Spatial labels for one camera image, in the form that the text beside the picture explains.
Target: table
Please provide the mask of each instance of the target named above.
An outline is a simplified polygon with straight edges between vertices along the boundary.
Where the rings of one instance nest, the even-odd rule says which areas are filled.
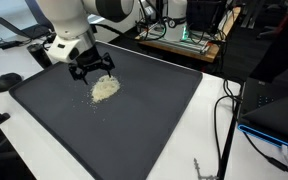
[[[272,156],[287,165],[279,148],[257,138],[251,136],[250,138],[264,154]],[[236,130],[225,179],[288,180],[288,173],[283,172],[268,163],[258,152],[255,151],[243,133]]]
[[[239,16],[241,11],[241,8],[237,7],[233,9],[233,14],[231,14],[226,23],[224,24],[223,27],[223,32],[227,35],[230,33],[237,17]],[[140,44],[145,45],[145,46],[149,46],[149,47],[153,47],[153,48],[157,48],[157,49],[162,49],[164,51],[168,51],[168,52],[173,52],[176,54],[180,54],[183,56],[187,56],[187,57],[191,57],[194,59],[199,59],[202,61],[206,61],[206,62],[214,62],[217,54],[220,51],[220,48],[217,45],[211,45],[211,47],[209,48],[209,50],[206,52],[206,54],[200,54],[199,52],[191,52],[189,50],[185,50],[185,48],[180,49],[180,48],[176,48],[176,47],[171,47],[167,44],[163,44],[163,43],[158,43],[158,41],[142,41],[140,42]]]
[[[41,71],[25,47],[0,50],[0,75],[16,72],[28,78]],[[204,74],[204,78],[185,110],[168,143],[147,179],[196,180],[193,159],[196,158],[202,175],[216,175],[217,154],[213,131],[213,108],[224,96],[223,80]],[[234,94],[240,86],[230,82]],[[11,118],[0,125],[15,150],[37,179],[93,179],[63,146],[52,137],[10,95],[0,93],[0,112]],[[232,113],[231,101],[221,101],[217,111],[218,134],[223,150]]]

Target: blue light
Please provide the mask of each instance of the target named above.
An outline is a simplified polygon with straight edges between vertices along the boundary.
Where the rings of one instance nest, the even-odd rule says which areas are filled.
[[[276,138],[274,138],[274,137],[272,137],[272,136],[270,136],[270,135],[267,135],[267,134],[265,134],[265,133],[262,133],[262,132],[260,132],[260,131],[255,130],[255,129],[252,129],[252,128],[250,128],[250,127],[247,127],[247,126],[245,126],[245,125],[239,125],[237,128],[238,128],[240,131],[242,131],[242,132],[245,132],[245,133],[247,133],[247,134],[249,134],[249,135],[251,135],[251,136],[254,136],[254,137],[256,137],[256,138],[259,138],[259,139],[261,139],[261,140],[263,140],[263,141],[265,141],[265,142],[268,142],[268,143],[270,143],[270,144],[272,144],[272,145],[274,145],[274,146],[277,146],[277,147],[279,147],[279,148],[281,148],[280,145],[275,144],[275,143],[273,143],[273,142],[271,142],[271,141],[269,141],[269,140],[263,139],[263,138],[261,138],[261,137],[259,137],[259,136],[256,136],[255,134],[252,134],[252,133],[250,133],[250,132],[247,132],[247,131],[245,131],[245,130],[243,130],[243,129],[241,129],[241,128],[250,129],[251,131],[254,131],[254,132],[258,133],[258,134],[261,134],[261,135],[263,135],[263,136],[265,136],[265,137],[268,137],[268,138],[270,138],[270,139],[276,140],[276,141],[280,142],[281,144],[284,144],[284,145],[288,146],[288,143],[287,143],[287,142],[284,142],[284,141],[282,141],[282,140],[276,139]]]

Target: gray mat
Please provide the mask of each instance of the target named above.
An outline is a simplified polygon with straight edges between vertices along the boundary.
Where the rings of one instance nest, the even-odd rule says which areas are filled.
[[[145,179],[163,150],[202,74],[97,43],[109,52],[121,89],[92,104],[86,86],[73,81],[67,64],[56,64],[10,90],[16,99],[96,179]]]

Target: cable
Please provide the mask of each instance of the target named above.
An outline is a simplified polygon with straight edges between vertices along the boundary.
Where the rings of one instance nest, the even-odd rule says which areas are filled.
[[[166,16],[168,17],[168,0],[167,0],[167,9],[166,9]]]
[[[225,24],[226,24],[226,22],[227,22],[227,19],[228,19],[228,17],[227,17],[227,11],[225,12],[225,21],[224,21],[224,23],[223,23],[223,27],[222,27],[222,31],[224,30],[224,27],[225,27]]]
[[[21,44],[18,45],[18,47],[25,46],[25,45],[31,43],[32,41],[33,41],[33,39],[28,39],[28,40],[26,40],[26,41],[21,41],[21,42],[20,42]]]
[[[288,147],[285,146],[284,144],[282,145],[282,153],[283,153],[283,157],[284,157],[284,160],[286,161],[287,165],[288,165]]]
[[[273,166],[275,166],[276,168],[280,169],[281,171],[284,172],[288,172],[288,167],[281,163],[280,161],[276,160],[275,158],[272,158],[270,156],[265,155],[262,151],[260,151],[255,144],[252,142],[252,140],[249,138],[249,136],[243,132],[246,139],[248,140],[248,142],[252,145],[252,147],[260,154],[262,155],[270,164],[272,164]]]
[[[221,157],[221,149],[220,149],[220,145],[219,145],[219,141],[218,141],[218,133],[217,133],[217,120],[216,120],[216,110],[217,110],[217,105],[218,103],[225,98],[228,98],[230,96],[223,96],[220,99],[218,99],[215,103],[215,107],[214,107],[214,133],[215,133],[215,141],[216,141],[216,149],[217,149],[217,158],[218,158],[218,174],[220,174],[221,172],[221,161],[222,161],[222,157]]]
[[[235,12],[234,12],[234,8],[232,9],[232,15],[233,15],[233,23],[235,21]]]
[[[144,8],[144,6],[143,6],[142,0],[138,0],[138,1],[140,2],[140,6],[141,6],[141,8],[142,8],[142,11],[143,11],[143,14],[144,14],[144,20],[145,20],[146,27],[147,27],[147,30],[146,30],[147,32],[146,32],[146,35],[145,35],[145,37],[144,37],[144,40],[146,40],[146,39],[147,39],[147,36],[148,36],[148,32],[149,32],[149,30],[150,30],[150,27],[149,27],[149,24],[148,24],[146,12],[145,12],[145,8]]]
[[[224,83],[223,83],[223,88],[224,91],[226,93],[226,96],[221,97],[219,100],[217,100],[217,102],[215,103],[215,107],[214,107],[214,133],[215,133],[215,140],[216,140],[216,147],[217,147],[217,155],[218,155],[218,174],[221,173],[221,151],[220,151],[220,147],[219,147],[219,141],[218,141],[218,133],[217,133],[217,120],[216,120],[216,110],[217,110],[217,106],[218,103],[224,99],[224,98],[231,98],[232,101],[235,102],[240,102],[239,99],[239,95],[238,96],[234,96],[232,91],[229,89],[228,87],[228,80],[225,79]],[[235,120],[237,121],[236,116],[234,115],[234,108],[232,108],[232,112],[233,112],[233,118],[235,118]],[[273,166],[275,166],[276,168],[284,171],[284,172],[288,172],[288,166],[286,166],[285,164],[281,163],[280,161],[276,160],[275,158],[269,157],[267,155],[265,155],[262,151],[260,151],[255,144],[251,141],[251,139],[249,138],[249,136],[246,133],[243,133],[246,137],[246,139],[249,141],[249,143],[252,145],[252,147],[260,154],[262,155],[270,164],[272,164]]]
[[[205,18],[204,18],[204,16],[205,16],[205,6],[202,6],[203,7],[203,12],[201,13],[201,18],[204,20]],[[206,30],[205,30],[205,24],[204,24],[205,22],[202,22],[202,26],[203,26],[203,32],[202,32],[202,36],[201,37],[199,37],[199,36],[197,36],[196,34],[194,34],[189,28],[189,33],[190,33],[190,39],[191,39],[191,41],[193,42],[193,43],[195,43],[195,44],[199,44],[202,40],[203,40],[203,38],[204,38],[204,34],[205,34],[205,32],[206,32]],[[191,35],[193,35],[193,36],[195,36],[195,37],[199,37],[200,38],[200,40],[198,41],[198,42],[195,42],[194,40],[193,40],[193,38],[192,38],[192,36]]]
[[[149,4],[153,9],[154,11],[157,13],[157,15],[160,17],[160,23],[164,26],[164,32],[163,34],[160,36],[160,37],[157,37],[157,38],[153,38],[153,39],[148,39],[147,41],[155,41],[155,40],[159,40],[161,38],[163,38],[166,34],[166,31],[167,31],[167,26],[164,22],[164,18],[162,17],[162,14],[156,9],[156,7],[149,1],[149,0],[145,0],[147,2],[147,4]]]

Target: black cable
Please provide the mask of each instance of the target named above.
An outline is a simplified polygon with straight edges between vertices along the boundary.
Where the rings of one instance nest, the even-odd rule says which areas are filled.
[[[166,16],[168,17],[168,0],[167,0],[167,7],[166,7]]]
[[[265,155],[262,151],[260,151],[255,144],[252,142],[252,140],[249,138],[249,136],[244,132],[244,135],[248,142],[252,145],[252,147],[260,154],[262,155],[270,164],[275,166],[276,168],[280,169],[281,171],[288,172],[288,166],[281,163],[280,161],[276,160],[275,158],[272,158],[270,156]]]
[[[232,99],[232,112],[233,112],[233,117],[234,117],[234,107],[235,107],[235,97],[233,95],[233,92],[230,90],[230,88],[228,87],[228,80],[224,79],[223,82],[223,88],[224,88],[224,92],[226,95],[230,96],[230,98]]]
[[[145,35],[145,37],[144,37],[144,40],[146,40],[147,39],[147,36],[148,36],[148,33],[149,33],[149,30],[150,30],[150,27],[149,27],[149,23],[148,23],[148,20],[147,20],[147,16],[146,16],[146,12],[145,12],[145,8],[144,8],[144,6],[143,6],[143,3],[142,3],[142,0],[138,0],[139,2],[140,2],[140,6],[141,6],[141,8],[142,8],[142,11],[143,11],[143,14],[144,14],[144,21],[145,21],[145,23],[146,23],[146,28],[147,28],[147,32],[146,32],[146,35]]]
[[[18,47],[25,46],[25,45],[31,43],[32,41],[33,41],[33,39],[28,39],[28,40],[26,40],[26,41],[21,41],[21,42],[20,42],[21,44],[18,45]]]
[[[232,9],[232,15],[233,15],[233,24],[234,24],[234,21],[235,21],[235,15],[234,15],[234,8]]]
[[[225,27],[225,24],[226,24],[227,20],[228,20],[228,16],[227,16],[227,9],[226,9],[226,11],[225,11],[225,21],[223,23],[222,31],[224,30],[224,27]]]
[[[227,35],[220,29],[218,29],[218,33],[219,35],[221,36],[221,40],[225,40],[222,45],[223,46],[220,46],[220,50],[221,50],[221,59],[220,59],[220,62],[219,62],[219,66],[220,66],[220,72],[223,72],[223,68],[224,68],[224,56],[226,55],[226,52],[227,52],[227,47],[228,47],[228,39],[227,39]]]
[[[219,145],[219,141],[218,141],[218,133],[217,133],[217,120],[216,120],[216,110],[217,110],[217,105],[218,103],[225,98],[228,98],[230,96],[223,96],[220,99],[218,99],[215,103],[215,107],[214,107],[214,133],[215,133],[215,141],[216,141],[216,149],[217,149],[217,158],[218,158],[218,174],[220,174],[221,172],[221,161],[222,161],[222,157],[221,157],[221,149],[220,149],[220,145]]]
[[[199,36],[197,36],[196,34],[194,34],[190,29],[189,29],[189,34],[190,34],[190,39],[191,39],[191,41],[193,42],[193,43],[195,43],[195,44],[199,44],[203,39],[204,39],[204,34],[206,33],[206,29],[205,29],[205,22],[204,22],[204,16],[205,16],[205,6],[202,6],[203,7],[203,12],[201,11],[201,19],[203,19],[203,22],[202,22],[202,29],[203,29],[203,32],[202,32],[202,36],[201,37],[199,37]],[[193,35],[193,36],[195,36],[195,37],[199,37],[200,38],[200,40],[198,41],[198,42],[195,42],[194,40],[193,40],[193,38],[192,38],[192,36],[191,35]]]
[[[164,17],[162,17],[162,14],[156,9],[156,7],[155,7],[149,0],[145,0],[145,1],[146,1],[146,3],[147,3],[148,5],[150,5],[150,6],[154,9],[154,11],[155,11],[155,12],[157,13],[157,15],[160,17],[160,23],[164,26],[164,32],[163,32],[163,34],[162,34],[161,36],[159,36],[159,37],[157,37],[157,38],[153,38],[153,39],[148,39],[147,41],[159,40],[159,39],[161,39],[161,38],[163,38],[163,37],[165,36],[166,31],[167,31],[167,26],[166,26],[166,24],[165,24]]]

